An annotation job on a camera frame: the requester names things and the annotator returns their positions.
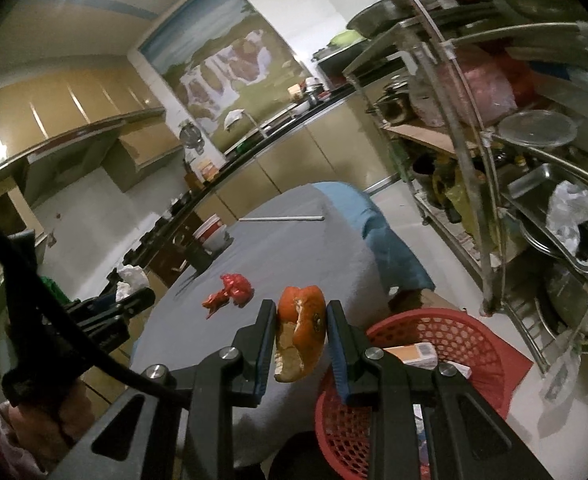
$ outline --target faucet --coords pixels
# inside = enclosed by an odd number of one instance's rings
[[[265,130],[263,130],[263,128],[259,126],[259,124],[254,120],[254,118],[250,114],[247,113],[247,111],[245,111],[244,108],[232,110],[227,114],[227,117],[225,117],[225,122],[223,125],[225,127],[225,130],[229,131],[229,128],[232,126],[232,124],[239,121],[243,116],[246,116],[251,121],[251,123],[254,126],[256,126],[256,129],[261,133],[263,139],[267,139],[267,133],[265,132]]]

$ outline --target gray tablecloth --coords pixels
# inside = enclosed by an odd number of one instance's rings
[[[325,299],[340,300],[350,323],[368,327],[389,315],[374,254],[330,200],[313,186],[292,189],[270,200],[252,216],[324,215],[322,222],[238,222],[233,244],[212,266],[185,287],[186,271],[154,308],[136,347],[132,368],[157,363],[170,370],[197,364],[227,346],[239,327],[254,322],[263,299],[278,302],[288,285],[318,285]],[[228,304],[205,319],[201,303],[222,288],[221,274],[240,273],[255,289],[244,308]],[[273,379],[254,410],[234,410],[236,465],[261,462],[286,440],[314,426],[319,382],[327,370],[327,350],[308,377],[292,384]]]

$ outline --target red snack bag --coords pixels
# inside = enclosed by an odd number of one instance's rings
[[[203,301],[203,306],[209,309],[209,313],[207,314],[207,318],[209,319],[212,317],[219,308],[223,305],[226,305],[229,302],[229,296],[227,295],[226,290],[219,290],[214,294],[210,294],[205,301]]]
[[[253,297],[251,283],[241,274],[223,274],[220,277],[227,295],[234,300],[234,304],[245,306]]]

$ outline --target white stick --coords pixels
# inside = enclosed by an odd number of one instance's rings
[[[320,222],[325,220],[324,216],[264,216],[238,218],[239,222],[289,222],[295,220]]]

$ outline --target metal screw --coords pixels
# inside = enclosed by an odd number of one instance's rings
[[[456,367],[451,363],[439,363],[439,372],[440,375],[444,375],[445,377],[453,377],[456,375]]]
[[[220,355],[221,359],[229,361],[231,359],[236,359],[238,355],[240,355],[240,352],[237,348],[234,348],[233,346],[226,346],[225,348],[221,348],[218,351],[218,355]]]
[[[144,374],[150,379],[163,377],[169,370],[165,365],[151,365],[144,371]]]
[[[376,348],[375,346],[372,346],[365,350],[365,357],[367,359],[371,359],[372,361],[378,361],[379,359],[382,359],[383,355],[385,355],[383,349]]]

